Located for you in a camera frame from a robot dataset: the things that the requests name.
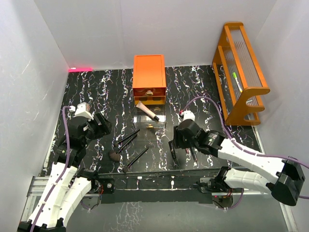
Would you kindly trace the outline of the large fluffy powder brush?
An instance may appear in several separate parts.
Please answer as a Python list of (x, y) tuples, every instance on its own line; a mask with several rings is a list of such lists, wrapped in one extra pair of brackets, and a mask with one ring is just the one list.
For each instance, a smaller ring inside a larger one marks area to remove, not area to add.
[(108, 155), (111, 161), (120, 162), (121, 155), (120, 153), (137, 137), (137, 135), (133, 135), (130, 137), (117, 151), (111, 150)]

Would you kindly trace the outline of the black makeup tube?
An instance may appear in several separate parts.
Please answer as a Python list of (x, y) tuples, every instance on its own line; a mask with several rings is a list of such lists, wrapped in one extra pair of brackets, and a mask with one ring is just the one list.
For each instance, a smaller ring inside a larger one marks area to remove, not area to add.
[(176, 160), (177, 157), (176, 157), (176, 152), (175, 152), (173, 141), (169, 141), (169, 148), (170, 148), (170, 152), (171, 152), (173, 160)]

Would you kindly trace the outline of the thin black makeup brush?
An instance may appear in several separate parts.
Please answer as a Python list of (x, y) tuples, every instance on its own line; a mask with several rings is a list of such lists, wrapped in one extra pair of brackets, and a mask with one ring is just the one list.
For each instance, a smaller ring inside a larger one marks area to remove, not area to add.
[(140, 131), (140, 129), (137, 129), (135, 131), (133, 131), (132, 133), (128, 134), (127, 136), (125, 136), (124, 138), (122, 138), (119, 141), (115, 141), (113, 143), (113, 147), (117, 147), (119, 144), (122, 144), (124, 141), (130, 139), (131, 137), (133, 137), (134, 135), (136, 135), (138, 132)]

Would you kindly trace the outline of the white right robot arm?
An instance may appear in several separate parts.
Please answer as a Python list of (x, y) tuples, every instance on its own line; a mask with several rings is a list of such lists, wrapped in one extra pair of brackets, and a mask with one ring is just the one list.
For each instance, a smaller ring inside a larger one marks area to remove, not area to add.
[(186, 119), (173, 129), (175, 149), (195, 148), (205, 155), (235, 162), (246, 171), (222, 167), (215, 178), (198, 181), (208, 191), (251, 189), (270, 194), (277, 201), (295, 206), (305, 182), (299, 161), (288, 157), (278, 158), (259, 154), (240, 145), (222, 133), (204, 131), (196, 122)]

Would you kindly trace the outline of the clear acrylic drawer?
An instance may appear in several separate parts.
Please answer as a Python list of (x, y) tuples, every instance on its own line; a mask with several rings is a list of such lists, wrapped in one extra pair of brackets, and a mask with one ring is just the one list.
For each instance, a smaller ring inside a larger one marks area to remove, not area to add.
[(164, 129), (166, 127), (165, 105), (147, 105), (147, 107), (159, 118), (155, 121), (139, 108), (134, 109), (133, 123), (135, 129)]
[(165, 87), (133, 88), (134, 96), (165, 96)]

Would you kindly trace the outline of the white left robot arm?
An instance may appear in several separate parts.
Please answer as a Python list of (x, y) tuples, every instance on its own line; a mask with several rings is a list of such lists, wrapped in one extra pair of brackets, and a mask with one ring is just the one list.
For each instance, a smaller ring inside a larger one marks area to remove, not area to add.
[(19, 232), (66, 231), (67, 223), (83, 197), (99, 189), (96, 173), (79, 169), (79, 166), (87, 146), (111, 133), (111, 122), (103, 112), (97, 112), (94, 115), (75, 113), (63, 123), (65, 134), (58, 141), (57, 159), (52, 164), (47, 184), (28, 220), (19, 223)]

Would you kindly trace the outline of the pink lip gloss tube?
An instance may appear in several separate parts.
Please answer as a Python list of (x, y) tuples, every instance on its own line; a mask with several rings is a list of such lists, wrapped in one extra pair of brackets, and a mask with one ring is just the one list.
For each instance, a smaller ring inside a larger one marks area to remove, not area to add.
[(146, 113), (154, 121), (159, 121), (159, 117), (154, 112), (152, 112), (147, 106), (145, 106), (141, 101), (137, 103), (136, 107), (142, 110), (144, 113)]

